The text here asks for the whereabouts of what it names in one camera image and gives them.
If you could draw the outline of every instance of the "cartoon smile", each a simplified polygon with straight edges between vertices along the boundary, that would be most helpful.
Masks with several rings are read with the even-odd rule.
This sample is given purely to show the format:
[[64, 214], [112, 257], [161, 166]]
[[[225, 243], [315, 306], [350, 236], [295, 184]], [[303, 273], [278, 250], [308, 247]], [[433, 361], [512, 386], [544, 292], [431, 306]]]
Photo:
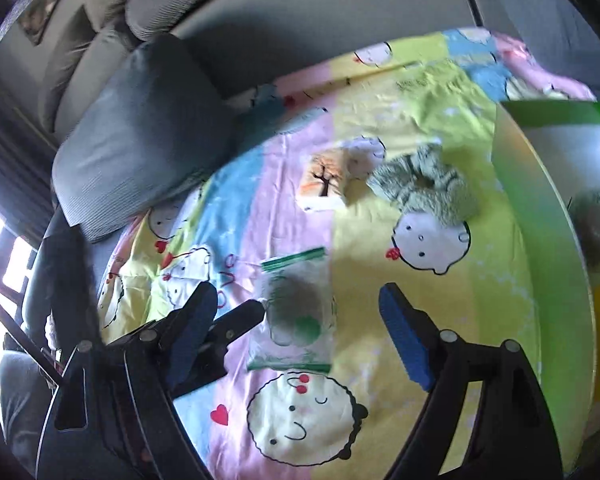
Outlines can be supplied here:
[[294, 421], [294, 424], [302, 430], [304, 435], [300, 438], [295, 438], [292, 436], [285, 435], [285, 438], [288, 438], [289, 440], [304, 440], [304, 439], [306, 439], [306, 429], [304, 428], [304, 426], [302, 424], [300, 424], [299, 422], [295, 422], [295, 421]]

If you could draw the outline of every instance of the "green stripe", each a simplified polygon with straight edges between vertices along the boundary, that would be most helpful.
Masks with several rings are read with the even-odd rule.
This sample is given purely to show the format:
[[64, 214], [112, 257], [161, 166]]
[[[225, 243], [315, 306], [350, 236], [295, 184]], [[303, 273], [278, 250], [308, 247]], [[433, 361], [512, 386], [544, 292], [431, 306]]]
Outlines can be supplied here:
[[282, 256], [281, 258], [275, 258], [273, 260], [267, 260], [262, 263], [262, 270], [269, 272], [271, 270], [280, 269], [286, 267], [294, 262], [313, 260], [314, 258], [321, 258], [325, 255], [324, 247], [318, 247], [310, 249], [303, 253], [290, 254], [289, 256]]
[[600, 103], [589, 101], [508, 101], [504, 108], [522, 128], [556, 124], [600, 124]]

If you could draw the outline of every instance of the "blue gripper pad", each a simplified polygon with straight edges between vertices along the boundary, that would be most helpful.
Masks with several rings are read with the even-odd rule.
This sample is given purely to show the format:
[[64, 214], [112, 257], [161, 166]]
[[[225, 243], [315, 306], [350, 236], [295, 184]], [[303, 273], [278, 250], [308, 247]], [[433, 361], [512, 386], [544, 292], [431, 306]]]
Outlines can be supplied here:
[[436, 383], [430, 365], [430, 356], [438, 347], [436, 325], [425, 312], [411, 306], [395, 283], [380, 289], [378, 305], [409, 378], [430, 392]]

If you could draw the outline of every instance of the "black rod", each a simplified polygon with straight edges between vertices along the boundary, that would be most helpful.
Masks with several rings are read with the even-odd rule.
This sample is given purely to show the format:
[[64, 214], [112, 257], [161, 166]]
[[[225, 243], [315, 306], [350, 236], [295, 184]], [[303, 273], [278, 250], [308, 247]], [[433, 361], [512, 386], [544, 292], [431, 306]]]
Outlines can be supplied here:
[[53, 381], [57, 386], [62, 384], [62, 375], [58, 373], [58, 370], [49, 362], [44, 356], [42, 351], [33, 343], [33, 341], [22, 331], [18, 324], [14, 321], [13, 317], [2, 308], [0, 305], [0, 323], [7, 329], [7, 332], [11, 334], [16, 342], [22, 347], [22, 349], [31, 356], [31, 358], [38, 363], [38, 366], [42, 368], [42, 371], [46, 374], [49, 380]]

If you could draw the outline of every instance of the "green zipper seal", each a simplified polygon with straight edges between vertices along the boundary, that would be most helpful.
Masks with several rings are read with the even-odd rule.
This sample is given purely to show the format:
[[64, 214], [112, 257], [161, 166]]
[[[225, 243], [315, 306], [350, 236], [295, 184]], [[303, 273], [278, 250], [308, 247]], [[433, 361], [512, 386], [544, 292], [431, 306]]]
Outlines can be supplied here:
[[275, 258], [273, 260], [267, 260], [262, 263], [262, 272], [271, 272], [272, 270], [278, 270], [282, 267], [289, 266], [295, 262], [305, 262], [307, 260], [313, 260], [315, 258], [321, 258], [326, 254], [324, 247], [317, 247], [315, 249], [309, 249], [303, 253], [290, 254], [289, 256], [282, 256], [281, 258]]

